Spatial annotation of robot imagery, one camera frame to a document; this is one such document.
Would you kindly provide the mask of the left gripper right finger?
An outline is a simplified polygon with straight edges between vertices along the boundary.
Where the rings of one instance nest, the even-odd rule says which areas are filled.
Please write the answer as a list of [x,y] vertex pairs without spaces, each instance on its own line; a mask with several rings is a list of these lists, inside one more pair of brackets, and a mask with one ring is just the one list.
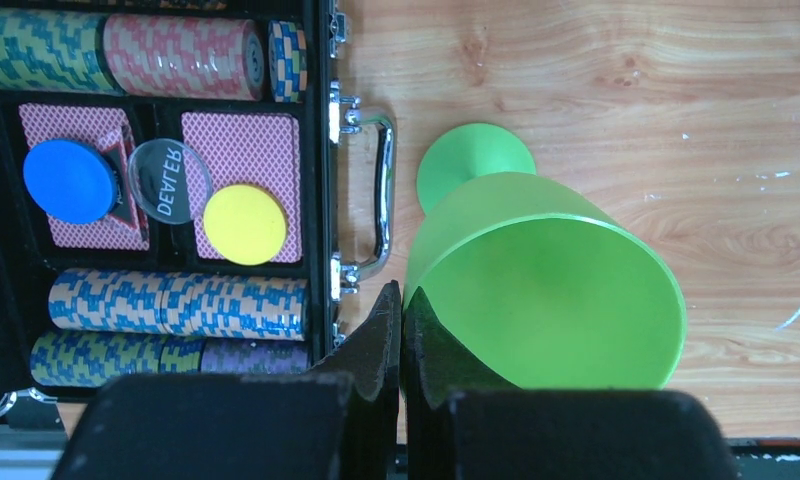
[[665,390],[523,390],[486,367],[417,290],[403,315],[412,479],[733,479],[707,409]]

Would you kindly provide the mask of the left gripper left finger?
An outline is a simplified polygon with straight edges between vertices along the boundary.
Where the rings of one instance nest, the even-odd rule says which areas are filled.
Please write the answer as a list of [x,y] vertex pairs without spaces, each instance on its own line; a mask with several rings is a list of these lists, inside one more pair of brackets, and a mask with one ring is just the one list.
[[383,479],[399,413],[400,287],[297,375],[133,374],[86,407],[56,479]]

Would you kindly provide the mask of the green wine glass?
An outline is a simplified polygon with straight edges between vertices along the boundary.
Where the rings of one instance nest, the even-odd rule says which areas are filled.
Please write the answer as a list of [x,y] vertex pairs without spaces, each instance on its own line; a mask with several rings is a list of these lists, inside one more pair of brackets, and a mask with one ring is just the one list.
[[526,388],[660,389],[683,353],[686,305],[662,257],[580,193],[539,175],[524,142],[488,123],[423,155],[425,218],[403,296],[485,366]]

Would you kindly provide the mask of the yellow round chip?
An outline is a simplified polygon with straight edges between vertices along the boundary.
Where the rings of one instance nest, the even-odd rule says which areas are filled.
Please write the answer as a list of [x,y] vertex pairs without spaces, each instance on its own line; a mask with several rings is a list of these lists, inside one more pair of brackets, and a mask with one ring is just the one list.
[[226,186],[214,193],[202,221],[210,245],[224,259],[239,265],[272,260],[288,237],[282,204],[267,190],[248,184]]

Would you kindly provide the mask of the black poker chip case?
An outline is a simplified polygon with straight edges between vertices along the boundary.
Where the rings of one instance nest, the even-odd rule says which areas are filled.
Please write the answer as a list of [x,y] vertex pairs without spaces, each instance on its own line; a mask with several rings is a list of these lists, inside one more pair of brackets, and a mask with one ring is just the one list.
[[395,167],[348,36],[337,1],[0,1],[0,419],[340,346]]

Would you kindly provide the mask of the clear dealer button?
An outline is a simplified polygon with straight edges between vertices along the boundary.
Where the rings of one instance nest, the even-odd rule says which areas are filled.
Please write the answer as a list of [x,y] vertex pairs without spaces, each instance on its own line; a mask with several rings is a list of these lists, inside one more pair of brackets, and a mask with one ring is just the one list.
[[213,193],[207,164],[175,139],[156,138],[137,146],[130,155],[128,171],[136,203],[161,223],[193,222]]

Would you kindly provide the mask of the blue round chip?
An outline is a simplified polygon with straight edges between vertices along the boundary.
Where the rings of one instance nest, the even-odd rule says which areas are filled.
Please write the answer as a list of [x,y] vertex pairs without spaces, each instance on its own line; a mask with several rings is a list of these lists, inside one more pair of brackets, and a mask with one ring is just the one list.
[[46,214],[70,224],[90,224],[118,201],[117,176],[94,147],[69,139],[41,142],[23,161],[27,192]]

